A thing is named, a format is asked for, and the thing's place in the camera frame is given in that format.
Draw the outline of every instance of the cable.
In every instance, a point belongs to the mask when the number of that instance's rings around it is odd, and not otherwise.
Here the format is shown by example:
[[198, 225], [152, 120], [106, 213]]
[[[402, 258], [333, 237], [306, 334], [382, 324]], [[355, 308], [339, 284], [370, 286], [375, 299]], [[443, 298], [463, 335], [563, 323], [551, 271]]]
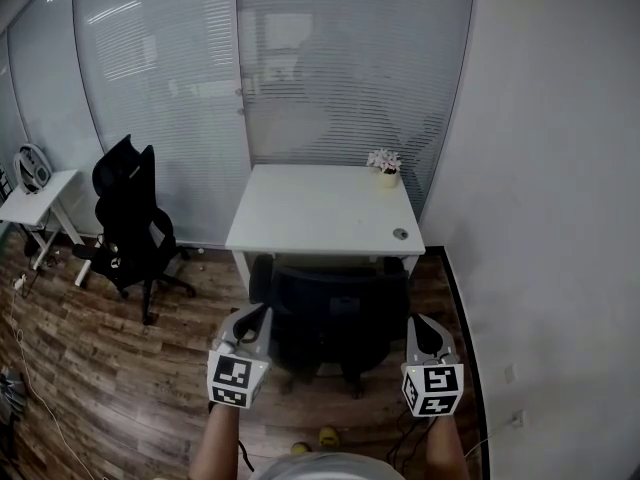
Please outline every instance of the cable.
[[393, 466], [393, 469], [396, 469], [396, 459], [398, 458], [398, 452], [400, 451], [400, 448], [402, 447], [402, 443], [404, 443], [405, 439], [407, 439], [413, 433], [413, 431], [416, 429], [416, 427], [420, 423], [422, 423], [424, 421], [424, 419], [417, 419], [416, 421], [413, 422], [413, 425], [411, 425], [411, 428], [409, 429], [409, 431], [405, 433], [400, 428], [400, 420], [402, 419], [402, 417], [405, 414], [407, 414], [407, 412], [409, 412], [409, 409], [405, 409], [402, 412], [402, 414], [400, 414], [400, 416], [398, 416], [398, 419], [396, 420], [396, 427], [397, 427], [398, 431], [402, 434], [402, 437], [400, 437], [400, 439], [398, 439], [396, 444], [393, 445], [391, 450], [389, 450], [387, 452], [387, 464]]
[[[398, 429], [398, 432], [400, 432], [402, 434], [402, 437], [404, 437], [404, 431], [400, 428], [400, 420], [402, 419], [402, 417], [407, 414], [409, 412], [409, 409], [405, 409], [404, 411], [402, 411], [400, 413], [400, 416], [398, 416], [398, 419], [396, 420], [396, 428]], [[399, 441], [396, 441], [396, 444], [394, 444], [391, 449], [387, 452], [387, 464], [391, 465], [391, 454], [396, 451], [396, 449], [398, 448], [398, 443]]]
[[23, 299], [26, 299], [29, 294], [31, 293], [31, 288], [33, 288], [33, 285], [35, 284], [36, 280], [38, 279], [38, 276], [40, 275], [40, 269], [36, 270], [36, 275], [34, 276], [33, 280], [31, 281], [31, 283], [29, 284], [29, 286], [27, 287], [27, 290], [25, 292], [25, 284], [22, 285], [22, 288], [20, 289], [20, 296]]
[[[64, 434], [62, 433], [62, 429], [60, 428], [60, 424], [58, 423], [58, 419], [55, 417], [55, 415], [53, 414], [51, 409], [49, 409], [49, 406], [47, 405], [47, 402], [44, 401], [44, 399], [36, 392], [35, 389], [33, 389], [33, 386], [31, 385], [31, 376], [29, 375], [29, 367], [27, 366], [27, 359], [26, 359], [26, 357], [24, 355], [24, 348], [22, 348], [22, 340], [24, 338], [24, 332], [22, 331], [22, 329], [16, 330], [16, 327], [13, 324], [13, 307], [15, 305], [15, 302], [16, 302], [16, 292], [14, 291], [13, 292], [13, 297], [11, 299], [11, 314], [9, 315], [9, 323], [11, 324], [11, 330], [13, 331], [13, 337], [15, 338], [16, 343], [20, 347], [20, 353], [22, 354], [22, 362], [24, 363], [24, 371], [27, 374], [27, 381], [29, 382], [29, 389], [31, 389], [31, 392], [34, 394], [34, 396], [38, 400], [40, 400], [42, 402], [42, 404], [45, 406], [45, 408], [47, 409], [47, 411], [49, 412], [49, 414], [53, 418], [53, 421], [55, 422], [56, 427], [58, 427], [58, 433], [60, 434], [60, 438], [62, 439], [62, 442], [64, 443], [64, 445], [71, 452], [71, 455], [73, 455], [73, 457], [84, 468], [84, 470], [87, 472], [87, 475], [89, 475], [89, 478], [91, 478], [91, 480], [96, 480], [95, 477], [91, 474], [91, 471], [89, 471], [87, 466], [84, 465], [84, 462], [82, 462], [80, 460], [80, 457], [78, 457], [76, 455], [76, 452], [74, 452], [73, 449], [71, 448], [71, 446], [69, 446], [69, 443], [67, 443], [67, 440], [64, 438]], [[106, 476], [103, 476], [102, 480], [109, 480], [109, 479]]]
[[242, 458], [244, 459], [244, 463], [247, 465], [247, 467], [253, 473], [254, 469], [253, 469], [253, 466], [251, 465], [251, 462], [249, 462], [249, 455], [247, 455], [247, 449], [244, 447], [244, 445], [242, 444], [242, 441], [240, 441], [240, 439], [238, 439], [238, 446], [240, 446], [240, 449], [242, 450]]
[[511, 425], [513, 424], [513, 420], [514, 418], [509, 418], [507, 421], [505, 421], [504, 423], [501, 423], [500, 425], [498, 425], [493, 431], [491, 431], [489, 433], [489, 435], [483, 439], [482, 441], [480, 441], [478, 444], [476, 444], [473, 448], [471, 448], [471, 450], [469, 450], [467, 453], [464, 454], [464, 458], [466, 459], [469, 455], [471, 455], [471, 452], [473, 452], [478, 446], [480, 446], [483, 443], [486, 443], [489, 439], [491, 439], [493, 436], [495, 436], [498, 432], [500, 432], [504, 427], [506, 427], [507, 425]]
[[416, 442], [416, 445], [413, 447], [413, 451], [411, 452], [411, 455], [409, 455], [406, 459], [404, 459], [402, 461], [402, 466], [400, 467], [400, 474], [402, 476], [404, 476], [404, 468], [407, 465], [407, 462], [409, 462], [411, 459], [413, 459], [413, 456], [416, 454], [416, 451], [418, 450], [418, 446], [420, 445], [422, 440], [425, 437], [427, 437], [427, 434], [429, 433], [429, 431], [431, 430], [431, 427], [433, 427], [433, 425], [434, 425], [434, 423], [436, 422], [437, 419], [438, 419], [437, 416], [435, 418], [430, 418], [429, 426], [427, 427], [427, 430], [425, 430], [423, 432], [423, 434], [420, 436], [420, 439], [418, 439], [418, 441]]

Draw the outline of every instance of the white wall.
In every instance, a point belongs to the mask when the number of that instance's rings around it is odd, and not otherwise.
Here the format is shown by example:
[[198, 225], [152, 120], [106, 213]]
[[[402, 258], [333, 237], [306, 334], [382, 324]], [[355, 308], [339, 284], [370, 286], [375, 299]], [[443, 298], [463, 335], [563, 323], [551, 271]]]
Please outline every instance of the white wall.
[[[640, 0], [476, 0], [421, 223], [473, 334], [494, 480], [640, 462]], [[503, 369], [517, 364], [507, 386]]]

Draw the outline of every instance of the white desk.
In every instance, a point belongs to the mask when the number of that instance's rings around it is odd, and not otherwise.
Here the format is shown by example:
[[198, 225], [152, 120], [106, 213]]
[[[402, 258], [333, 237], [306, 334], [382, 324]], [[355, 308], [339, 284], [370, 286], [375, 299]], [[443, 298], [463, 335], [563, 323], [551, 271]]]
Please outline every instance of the white desk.
[[[54, 172], [51, 175], [49, 183], [47, 183], [46, 186], [37, 194], [26, 194], [19, 187], [16, 188], [11, 192], [4, 204], [0, 206], [0, 220], [15, 222], [17, 224], [26, 224], [27, 226], [37, 226], [42, 222], [47, 210], [51, 208], [51, 211], [58, 219], [58, 222], [60, 222], [60, 225], [67, 232], [69, 238], [73, 240], [73, 243], [83, 244], [84, 242], [82, 241], [82, 238], [78, 235], [78, 232], [69, 220], [69, 216], [58, 201], [58, 197], [77, 172], [77, 170]], [[33, 266], [34, 270], [40, 266], [46, 257], [57, 233], [57, 230], [54, 231], [48, 242], [45, 242], [38, 233], [32, 233], [33, 237], [42, 249], [40, 256], [38, 256], [38, 259]], [[86, 261], [80, 271], [80, 274], [78, 274], [78, 277], [76, 278], [76, 286], [80, 286], [84, 276], [89, 271], [90, 266], [91, 262]]]
[[411, 272], [425, 250], [402, 182], [380, 188], [368, 167], [326, 165], [255, 166], [226, 248], [247, 289], [245, 252], [399, 256]]

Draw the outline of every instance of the white flower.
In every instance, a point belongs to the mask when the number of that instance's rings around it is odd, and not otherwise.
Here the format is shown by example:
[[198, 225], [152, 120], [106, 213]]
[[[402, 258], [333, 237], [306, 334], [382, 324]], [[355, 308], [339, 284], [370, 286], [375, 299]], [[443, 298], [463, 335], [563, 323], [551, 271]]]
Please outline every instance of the white flower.
[[378, 167], [382, 172], [387, 170], [397, 171], [400, 169], [402, 162], [398, 159], [399, 155], [395, 151], [389, 151], [388, 149], [376, 149], [369, 153], [367, 157], [368, 167]]

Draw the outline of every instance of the yellow slipper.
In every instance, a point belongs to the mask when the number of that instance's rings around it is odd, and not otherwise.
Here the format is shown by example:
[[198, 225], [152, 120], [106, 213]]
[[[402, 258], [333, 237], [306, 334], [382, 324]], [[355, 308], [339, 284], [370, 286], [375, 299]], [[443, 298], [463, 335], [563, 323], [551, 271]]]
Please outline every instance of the yellow slipper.
[[301, 453], [308, 453], [311, 451], [311, 447], [307, 443], [296, 443], [291, 447], [291, 455], [300, 455]]
[[338, 448], [340, 446], [340, 435], [333, 427], [322, 427], [319, 439], [321, 448]]

